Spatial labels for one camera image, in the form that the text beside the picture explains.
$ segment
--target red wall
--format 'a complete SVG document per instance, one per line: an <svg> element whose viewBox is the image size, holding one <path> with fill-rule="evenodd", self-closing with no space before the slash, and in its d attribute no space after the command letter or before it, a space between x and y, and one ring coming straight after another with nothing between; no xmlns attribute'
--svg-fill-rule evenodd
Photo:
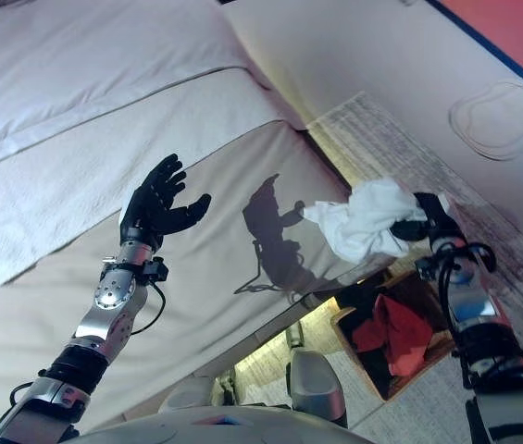
<svg viewBox="0 0 523 444"><path fill-rule="evenodd" d="M442 0L523 67L523 0Z"/></svg>

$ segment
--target red cloth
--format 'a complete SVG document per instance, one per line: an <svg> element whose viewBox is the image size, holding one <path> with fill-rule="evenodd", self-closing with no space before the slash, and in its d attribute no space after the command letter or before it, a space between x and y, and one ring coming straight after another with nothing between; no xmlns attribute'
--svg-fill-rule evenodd
<svg viewBox="0 0 523 444"><path fill-rule="evenodd" d="M410 376L423 363L432 333L425 320L381 294L374 304L373 319L356 328L352 340L359 352L384 345L391 375Z"/></svg>

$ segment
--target crumpled white fabric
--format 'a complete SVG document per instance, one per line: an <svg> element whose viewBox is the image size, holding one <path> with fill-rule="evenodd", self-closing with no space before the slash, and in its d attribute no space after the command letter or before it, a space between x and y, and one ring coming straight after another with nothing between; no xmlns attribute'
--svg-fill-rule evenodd
<svg viewBox="0 0 523 444"><path fill-rule="evenodd" d="M355 186L349 203L315 202L304 210L305 219L320 227L335 254L360 264L371 253L403 257L407 242L389 228L400 220L425 220L415 196L391 178L369 180Z"/></svg>

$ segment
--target black cable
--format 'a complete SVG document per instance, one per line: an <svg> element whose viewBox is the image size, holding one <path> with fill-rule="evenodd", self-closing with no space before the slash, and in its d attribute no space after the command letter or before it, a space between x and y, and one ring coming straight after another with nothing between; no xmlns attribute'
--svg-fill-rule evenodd
<svg viewBox="0 0 523 444"><path fill-rule="evenodd" d="M12 391L10 392L10 405L12 407L17 405L17 400L15 399L17 393L22 389L26 389L30 386L32 386L32 382L25 382L24 384L20 384L19 386L16 386L12 389Z"/></svg>
<svg viewBox="0 0 523 444"><path fill-rule="evenodd" d="M154 290L156 290L156 292L160 296L160 299L162 300L162 305L160 305L160 310L158 310L158 314L155 316L155 318L152 321L150 321L150 323L146 327L140 328L139 330L136 330L136 331L132 331L131 332L131 336L137 335L138 333L142 333L143 331L145 331L148 328L150 328L154 324L154 322L156 322L158 320L158 318L160 317L160 315L164 311L165 307L167 306L167 298L165 297L165 295L162 292L162 290L159 287L157 287L154 282L150 282L150 285L152 287L154 287Z"/></svg>

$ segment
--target bed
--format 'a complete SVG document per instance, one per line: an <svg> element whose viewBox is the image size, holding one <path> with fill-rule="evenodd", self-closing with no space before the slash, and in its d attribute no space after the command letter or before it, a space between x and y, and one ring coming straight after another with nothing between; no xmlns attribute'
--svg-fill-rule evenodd
<svg viewBox="0 0 523 444"><path fill-rule="evenodd" d="M165 238L167 309L107 370L81 430L217 372L307 295L386 266L338 259L300 217L349 191L303 129L211 0L0 7L0 414L67 342L117 252L118 210L168 154L187 167L179 204L212 204Z"/></svg>

